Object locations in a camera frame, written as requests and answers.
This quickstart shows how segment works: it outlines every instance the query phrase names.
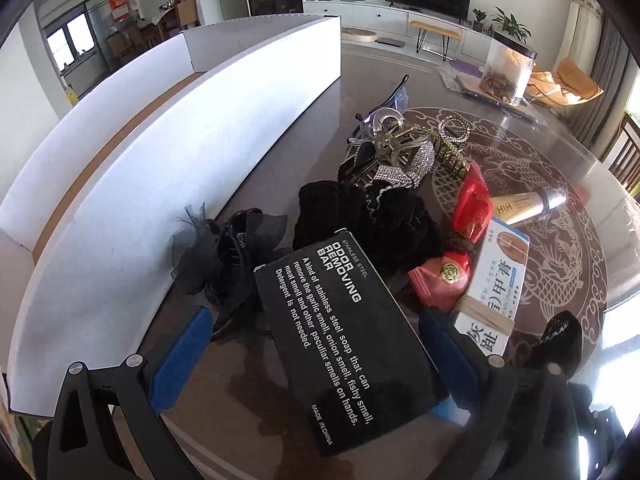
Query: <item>cream tube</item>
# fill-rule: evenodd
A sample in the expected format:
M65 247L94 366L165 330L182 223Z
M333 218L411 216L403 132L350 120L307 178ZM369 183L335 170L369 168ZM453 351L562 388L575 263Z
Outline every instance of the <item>cream tube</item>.
M549 210L566 202L562 189L546 189L540 192L497 196L491 199L494 216L507 225L514 225L534 216L546 214Z

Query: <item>screw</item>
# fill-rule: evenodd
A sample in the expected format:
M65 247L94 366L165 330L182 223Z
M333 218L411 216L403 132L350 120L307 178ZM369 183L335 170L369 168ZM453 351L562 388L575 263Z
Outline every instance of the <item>screw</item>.
M562 368L559 367L556 363L549 363L546 367L549 370L549 373L553 375L560 375L562 373Z
M491 354L488 361L494 368L502 368L504 366L504 359L498 354Z
M142 362L142 355L132 354L129 357L127 357L127 366L129 368L135 368L136 366L140 366L141 362Z
M69 367L69 373L71 375L78 375L82 371L82 363L73 363Z

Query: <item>black mesh bow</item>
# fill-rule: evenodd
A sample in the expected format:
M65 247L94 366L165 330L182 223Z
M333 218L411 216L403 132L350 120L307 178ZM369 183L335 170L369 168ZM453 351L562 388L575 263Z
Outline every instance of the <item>black mesh bow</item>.
M218 318L214 336L222 328L249 324L262 309L254 281L255 267L283 257L290 249L276 250L287 228L286 216L271 216L259 209L235 213L223 224L187 210L191 229L174 237L172 256L175 283L187 294L204 291Z

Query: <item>purple mat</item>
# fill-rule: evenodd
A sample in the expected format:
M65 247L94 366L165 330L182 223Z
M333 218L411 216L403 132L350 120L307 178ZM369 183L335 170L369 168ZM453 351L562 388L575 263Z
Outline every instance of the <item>purple mat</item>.
M474 64L467 63L466 61L460 61L459 59L452 59L449 61L449 65L458 72L482 79L482 72L480 72L480 69Z

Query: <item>white cabinet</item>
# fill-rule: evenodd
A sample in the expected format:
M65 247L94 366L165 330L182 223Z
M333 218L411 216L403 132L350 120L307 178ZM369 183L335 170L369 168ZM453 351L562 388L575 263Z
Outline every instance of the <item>white cabinet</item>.
M483 63L489 55L491 38L479 32L467 32L465 44L462 46L462 54L472 57Z
M353 27L353 7L336 2L304 2L303 7L308 14L327 14L340 16L344 27Z
M404 53L409 56L420 57L420 55L414 55L415 38L418 37L418 29L411 26L414 20L460 35L460 41L449 40L449 57L459 57L471 63L482 64L489 54L491 38L463 27L453 20L438 16L371 2L304 2L304 9L309 14L340 16L342 25L345 27L368 28L377 31L379 36L384 36L385 33L392 38L398 36L395 38L398 40L406 38L404 41L407 47ZM436 32L427 32L423 47L432 52L442 52L442 36Z
M384 7L353 4L353 23L355 27L372 28L389 34L406 34L406 12Z

